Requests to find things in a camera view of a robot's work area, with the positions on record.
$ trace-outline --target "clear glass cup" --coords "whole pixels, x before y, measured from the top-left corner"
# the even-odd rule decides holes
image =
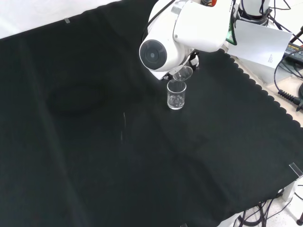
[[[167,105],[172,110],[179,110],[184,106],[186,83],[170,80],[167,83]]]
[[[189,66],[184,66],[182,69],[180,69],[179,72],[175,73],[172,77],[175,80],[182,81],[189,79],[192,74],[193,74],[193,69]]]

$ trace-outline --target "black cloth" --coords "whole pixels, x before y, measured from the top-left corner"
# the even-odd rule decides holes
[[[138,57],[154,3],[0,41],[0,226],[215,227],[296,179],[300,125],[222,51],[167,107]]]

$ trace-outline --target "connector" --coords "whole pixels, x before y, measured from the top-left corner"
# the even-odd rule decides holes
[[[278,94],[283,96],[287,100],[293,102],[295,105],[297,105],[298,106],[297,109],[296,109],[297,112],[299,110],[303,110],[303,99],[301,99],[299,97],[292,96],[291,94],[286,93],[283,90],[279,90]]]

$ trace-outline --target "white floor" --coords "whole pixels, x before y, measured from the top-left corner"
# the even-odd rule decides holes
[[[299,180],[299,184],[303,184],[303,178]],[[296,193],[303,197],[303,187],[298,187]],[[278,213],[283,207],[287,204],[282,198],[275,199],[269,209],[268,217],[273,214]],[[258,208],[252,208],[246,212],[246,217],[250,214],[257,211]],[[275,215],[274,217],[270,218],[267,221],[267,227],[298,227],[296,221],[300,218],[303,213],[303,200],[299,199],[297,196],[294,195],[293,200],[291,203],[279,214]],[[260,217],[259,212],[249,218],[248,221],[257,221]]]

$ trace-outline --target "table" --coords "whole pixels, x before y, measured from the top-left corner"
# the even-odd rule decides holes
[[[167,108],[137,54],[153,4],[1,41],[0,225],[215,227],[303,168],[298,125],[223,52],[201,53]]]

